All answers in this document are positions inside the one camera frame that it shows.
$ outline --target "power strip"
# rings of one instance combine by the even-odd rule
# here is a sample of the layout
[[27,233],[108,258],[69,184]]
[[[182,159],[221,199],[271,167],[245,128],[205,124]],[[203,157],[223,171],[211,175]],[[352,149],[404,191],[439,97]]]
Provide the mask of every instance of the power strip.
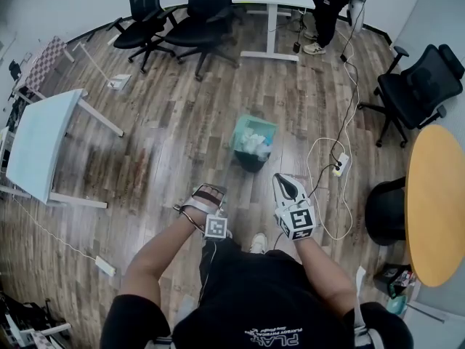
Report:
[[344,169],[347,163],[349,162],[349,156],[344,153],[341,153],[341,155],[339,155],[339,159],[337,160],[341,163],[341,165],[338,165],[339,169],[336,169],[336,167],[333,168],[333,175],[335,175],[336,177],[341,177],[344,173]]

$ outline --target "standing person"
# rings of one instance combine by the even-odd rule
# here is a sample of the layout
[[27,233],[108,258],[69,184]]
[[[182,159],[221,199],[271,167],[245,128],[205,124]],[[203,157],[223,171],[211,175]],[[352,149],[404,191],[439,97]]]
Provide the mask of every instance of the standing person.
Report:
[[337,17],[349,0],[313,0],[313,2],[316,32],[307,31],[304,34],[307,39],[314,41],[304,46],[304,52],[309,55],[323,55],[326,53],[325,47],[333,39]]
[[[203,184],[193,198],[215,210],[222,194]],[[206,222],[197,208],[188,206],[185,213],[132,260],[103,327],[101,348],[143,349],[149,340],[169,336],[158,280],[195,231],[190,220],[200,228]],[[282,251],[267,252],[262,233],[249,252],[231,238],[207,241],[198,308],[174,327],[175,348],[354,348],[356,292],[350,278],[313,239],[294,244],[302,265]],[[376,349],[413,348],[402,319],[375,302],[362,304],[361,312],[382,338]]]

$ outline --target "white sneaker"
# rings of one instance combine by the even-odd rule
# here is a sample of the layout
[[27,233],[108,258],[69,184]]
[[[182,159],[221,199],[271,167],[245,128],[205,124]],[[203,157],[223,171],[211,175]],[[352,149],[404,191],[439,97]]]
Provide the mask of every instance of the white sneaker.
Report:
[[252,239],[252,245],[250,246],[250,253],[261,253],[264,254],[267,251],[268,240],[266,235],[263,233],[255,234]]
[[309,55],[324,55],[326,53],[326,49],[320,47],[319,43],[311,43],[304,47],[304,52]]
[[313,40],[313,41],[316,41],[318,39],[318,33],[315,32],[315,31],[312,31],[312,30],[306,30],[305,33],[304,33],[304,36],[307,39],[310,39],[310,40]]

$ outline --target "wooden floor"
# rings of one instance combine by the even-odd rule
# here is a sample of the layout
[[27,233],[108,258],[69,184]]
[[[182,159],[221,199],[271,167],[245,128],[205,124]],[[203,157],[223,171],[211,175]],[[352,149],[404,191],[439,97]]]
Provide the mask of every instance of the wooden floor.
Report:
[[[290,24],[278,29],[280,52],[291,53],[296,41],[292,28]],[[339,22],[338,29],[349,35],[345,23]],[[231,163],[227,172],[229,224],[243,249],[248,249],[258,231],[266,233],[272,246],[280,234],[273,218],[272,175],[294,175],[310,191],[307,153],[317,138],[336,137],[352,94],[352,83],[339,59],[344,46],[339,34],[326,55],[301,53],[298,63],[242,58],[235,70],[224,60],[208,60],[202,83],[193,77],[198,56],[178,65],[165,53],[152,54],[147,75],[142,75],[142,58],[129,64],[130,52],[107,45],[116,34],[100,31],[86,48],[108,75],[132,74],[123,91],[108,89],[78,53],[80,49],[74,52],[77,61],[71,65],[64,59],[58,68],[62,76],[54,74],[42,89],[45,95],[53,95],[84,87],[89,103],[125,131],[118,138],[85,113],[76,112],[55,174],[55,191],[107,201],[108,209],[46,207],[35,199],[18,200],[46,229],[85,254],[99,255],[114,265],[117,276],[109,278],[91,260],[40,230],[11,196],[0,202],[0,271],[5,291],[19,301],[44,304],[50,298],[53,311],[72,324],[76,348],[98,346],[102,324],[129,262],[176,217],[171,206],[181,203],[201,182],[219,183],[228,167],[228,141],[241,114],[250,113],[279,127],[270,160],[259,173],[246,173],[237,162]],[[227,53],[238,57],[243,49],[263,50],[266,17],[248,16],[244,26],[235,26],[235,34],[238,43],[226,47]],[[379,103],[372,91],[377,76],[392,61],[389,47],[370,31],[354,36],[352,43],[360,97]],[[399,135],[390,129],[383,148],[375,147],[382,123],[380,115],[358,111],[348,128],[353,154],[346,191],[354,217],[351,232],[342,241],[332,241],[319,228],[315,237],[351,276],[362,265],[368,272],[363,299],[383,302],[385,297],[374,289],[371,277],[387,260],[405,259],[405,245],[380,247],[369,239],[363,219],[365,200],[376,184],[405,174],[411,144],[402,150]],[[347,149],[344,134],[341,141]],[[323,141],[310,156],[314,181],[320,168],[330,162],[330,148]],[[317,191],[321,216],[337,236],[350,225],[341,202],[342,186],[343,180],[327,170]],[[284,237],[278,248],[295,255],[292,243]],[[170,324],[185,294],[198,296],[200,258],[201,237],[196,233],[161,279],[162,310]]]

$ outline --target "black office chair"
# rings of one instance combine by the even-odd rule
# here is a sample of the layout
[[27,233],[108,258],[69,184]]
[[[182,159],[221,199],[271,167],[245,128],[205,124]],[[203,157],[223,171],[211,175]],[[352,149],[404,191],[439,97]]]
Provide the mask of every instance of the black office chair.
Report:
[[381,136],[376,141],[379,148],[391,121],[403,137],[400,147],[404,148],[408,140],[400,121],[408,129],[421,129],[439,117],[444,118],[446,111],[440,103],[464,90],[460,80],[465,68],[448,45],[440,45],[439,49],[428,45],[415,65],[400,74],[391,72],[402,56],[408,57],[408,53],[401,47],[394,49],[397,57],[389,70],[378,77],[379,87],[374,91],[375,95],[381,97],[384,107],[369,103],[358,106],[359,109],[370,108],[386,116]]
[[189,17],[178,23],[165,36],[165,41],[179,47],[193,47],[177,57],[182,63],[183,57],[200,53],[195,69],[195,79],[202,81],[200,70],[208,53],[223,57],[238,67],[234,58],[220,52],[217,47],[232,38],[232,21],[235,14],[231,0],[189,0],[187,5]]
[[159,46],[163,41],[162,38],[152,41],[152,38],[157,32],[164,30],[166,18],[169,18],[174,24],[176,21],[172,15],[172,9],[166,11],[161,9],[160,0],[129,0],[129,3],[131,4],[132,19],[135,22],[125,30],[120,24],[122,18],[118,18],[107,27],[107,31],[116,27],[121,32],[121,35],[113,44],[115,48],[133,49],[142,47],[130,56],[128,61],[132,63],[134,57],[145,53],[144,60],[140,67],[140,72],[145,73],[145,63],[150,53],[154,50],[168,52],[172,57],[176,56],[176,53],[171,49]]
[[15,61],[12,61],[9,64],[8,70],[14,81],[17,81],[20,78],[21,68]]

